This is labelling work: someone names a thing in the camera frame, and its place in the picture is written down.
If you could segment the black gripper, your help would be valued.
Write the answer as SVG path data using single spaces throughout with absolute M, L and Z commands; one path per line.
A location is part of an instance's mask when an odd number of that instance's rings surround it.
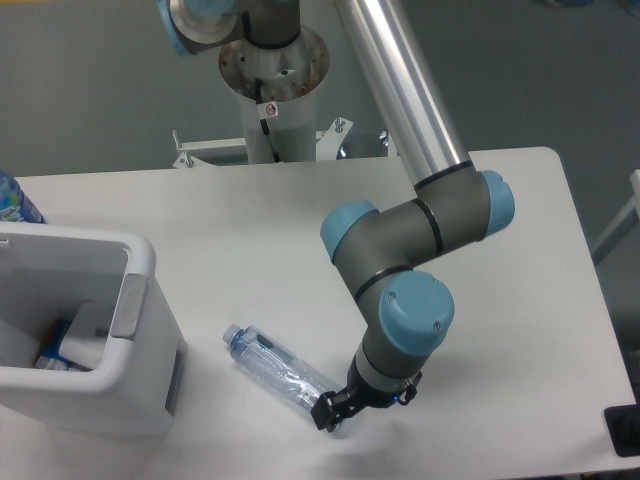
M 347 373 L 345 391 L 327 391 L 320 395 L 311 409 L 312 419 L 318 430 L 333 432 L 352 412 L 366 408 L 389 408 L 393 405 L 407 406 L 417 395 L 422 379 L 419 371 L 410 379 L 401 380 L 398 386 L 374 387 L 367 383 L 353 360 Z

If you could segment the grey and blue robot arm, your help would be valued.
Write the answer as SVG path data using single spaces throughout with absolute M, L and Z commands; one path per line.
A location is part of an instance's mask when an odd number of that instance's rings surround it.
M 325 79 L 327 48 L 303 26 L 296 1 L 162 1 L 174 48 L 219 50 L 219 69 L 240 98 L 251 163 L 317 158 L 306 100 Z M 367 328 L 346 386 L 322 393 L 311 415 L 332 431 L 367 407 L 407 405 L 421 370 L 454 316 L 448 288 L 424 263 L 503 229 L 515 214 L 509 185 L 475 168 L 449 124 L 398 1 L 336 5 L 415 195 L 386 211 L 352 201 L 320 235 Z

